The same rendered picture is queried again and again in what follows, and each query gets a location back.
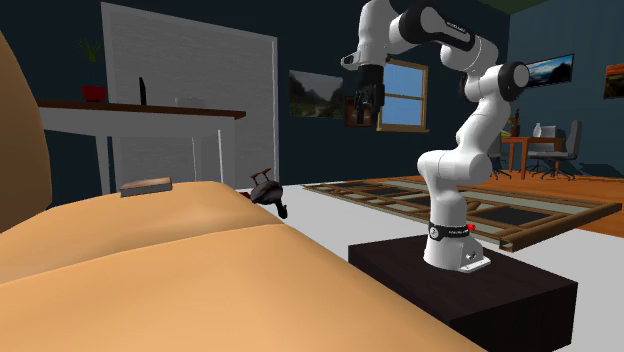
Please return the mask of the wooden framed window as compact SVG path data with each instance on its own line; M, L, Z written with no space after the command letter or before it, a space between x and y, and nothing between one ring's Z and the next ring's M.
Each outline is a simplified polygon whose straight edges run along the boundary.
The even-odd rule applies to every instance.
M391 59L384 68L384 84L377 130L427 133L428 67Z

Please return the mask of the dark brown teapot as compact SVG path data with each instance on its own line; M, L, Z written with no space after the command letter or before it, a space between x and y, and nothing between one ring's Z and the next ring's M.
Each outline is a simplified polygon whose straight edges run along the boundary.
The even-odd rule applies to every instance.
M279 217L286 219L288 217L288 211L287 206L282 203L283 187L278 181L270 180L268 178L268 171L270 171L270 168L266 168L265 170L251 176L255 183L255 187L250 193L250 200L255 204L274 204L277 208ZM256 180L256 177L260 174L262 174L266 179L263 183L259 183Z

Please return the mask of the wooden desk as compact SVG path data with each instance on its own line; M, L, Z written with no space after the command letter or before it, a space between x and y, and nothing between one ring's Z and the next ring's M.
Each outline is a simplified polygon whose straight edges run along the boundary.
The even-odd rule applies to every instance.
M560 137L527 137L527 136L517 136L517 137L503 137L501 139L503 144L507 144L509 146L509 170L512 171L514 168L514 157L515 157L515 148L517 145L520 146L521 150L519 153L520 156L520 179L524 180L526 178L526 167L527 167L527 159L528 159L528 151L531 144L536 143L551 143L554 145L556 151L561 151L563 148L563 143L565 141L564 138Z

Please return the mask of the grey window blind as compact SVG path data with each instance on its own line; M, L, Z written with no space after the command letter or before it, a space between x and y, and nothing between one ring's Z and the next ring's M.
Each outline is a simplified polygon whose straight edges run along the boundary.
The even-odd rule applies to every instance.
M227 128L193 137L167 128L159 137L116 137L119 183L159 176L250 188L251 176L278 164L278 64L274 37L101 5L108 96L114 103L238 110Z

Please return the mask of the grey office chair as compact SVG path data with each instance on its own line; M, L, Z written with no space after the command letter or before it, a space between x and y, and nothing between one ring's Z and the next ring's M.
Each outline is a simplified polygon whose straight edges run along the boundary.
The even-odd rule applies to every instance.
M547 174L555 177L557 174L563 174L568 181L574 180L575 176L563 171L559 162L576 160L580 153L580 143L582 136L583 124L579 120L573 120L571 123L570 132L565 140L564 151L530 151L529 157L532 159L542 160L544 162L552 162L553 165L549 166L547 170L543 171L541 178L544 178Z

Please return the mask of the white table with brown top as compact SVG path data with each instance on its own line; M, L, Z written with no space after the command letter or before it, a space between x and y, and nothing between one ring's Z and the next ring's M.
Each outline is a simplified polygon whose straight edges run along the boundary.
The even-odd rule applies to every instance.
M182 137L193 142L194 177L202 180L202 139L218 137L220 181L235 186L235 122L244 111L121 103L38 99L46 130L93 136L96 139L100 184L110 194L108 146L113 146L115 182L123 174L122 137Z

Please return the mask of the dark robot stand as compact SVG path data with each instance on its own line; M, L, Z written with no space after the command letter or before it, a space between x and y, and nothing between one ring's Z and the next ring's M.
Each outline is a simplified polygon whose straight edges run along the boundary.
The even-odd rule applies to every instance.
M426 237L348 247L348 262L488 352L553 352L572 342L578 283L486 249L471 273L423 259Z

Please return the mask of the grey book with brown cover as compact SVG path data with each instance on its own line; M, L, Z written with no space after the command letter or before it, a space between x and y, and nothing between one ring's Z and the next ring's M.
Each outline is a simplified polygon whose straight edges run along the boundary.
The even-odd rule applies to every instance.
M122 197L130 197L170 191L172 188L172 179L170 177L161 177L126 183L120 187L120 193Z

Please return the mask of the tan sofa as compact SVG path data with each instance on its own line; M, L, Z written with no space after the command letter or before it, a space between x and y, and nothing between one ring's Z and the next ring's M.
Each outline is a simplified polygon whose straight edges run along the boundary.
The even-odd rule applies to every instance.
M226 184L51 196L0 32L0 352L484 352Z

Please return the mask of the potted plant in red bowl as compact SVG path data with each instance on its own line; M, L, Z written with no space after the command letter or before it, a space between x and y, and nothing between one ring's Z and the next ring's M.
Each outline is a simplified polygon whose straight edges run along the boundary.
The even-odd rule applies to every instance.
M101 43L93 43L90 44L86 39L79 40L77 45L80 51L85 55L90 68L92 69L95 65L97 55L102 47ZM95 83L95 71L92 69L91 71L91 83L83 85L81 87L84 98L87 102L97 102L101 103L106 98L106 89L104 87L98 86Z

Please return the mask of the small dark wall picture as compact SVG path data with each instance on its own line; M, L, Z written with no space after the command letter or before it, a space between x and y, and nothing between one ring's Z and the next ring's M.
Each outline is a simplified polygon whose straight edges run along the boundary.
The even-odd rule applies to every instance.
M350 127L377 127L377 122L371 119L372 105L364 105L363 108L363 121L361 123L357 120L357 109L354 103L353 96L344 97L344 124Z

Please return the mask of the mountain landscape wall picture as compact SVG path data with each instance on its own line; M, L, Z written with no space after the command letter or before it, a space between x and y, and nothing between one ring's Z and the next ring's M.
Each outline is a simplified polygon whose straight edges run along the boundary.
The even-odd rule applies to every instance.
M290 115L294 117L342 118L343 79L317 73L289 72Z

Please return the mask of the blue sky wall picture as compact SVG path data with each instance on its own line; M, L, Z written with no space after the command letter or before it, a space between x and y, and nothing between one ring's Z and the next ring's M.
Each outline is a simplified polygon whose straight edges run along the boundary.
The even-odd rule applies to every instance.
M527 88L568 83L572 81L574 55L564 55L527 64Z

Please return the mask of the wooden frame on floor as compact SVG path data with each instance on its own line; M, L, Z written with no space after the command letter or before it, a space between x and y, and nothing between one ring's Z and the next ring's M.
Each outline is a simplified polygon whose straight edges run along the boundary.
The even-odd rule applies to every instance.
M306 185L316 192L361 206L429 223L432 202L422 180L350 181ZM515 252L553 238L622 209L617 202L598 202L539 194L458 187L467 203L473 237Z

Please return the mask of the orange wall picture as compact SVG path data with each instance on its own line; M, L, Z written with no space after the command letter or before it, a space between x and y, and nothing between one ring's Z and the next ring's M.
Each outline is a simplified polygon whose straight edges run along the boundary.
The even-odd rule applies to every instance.
M624 63L606 67L603 98L624 98Z

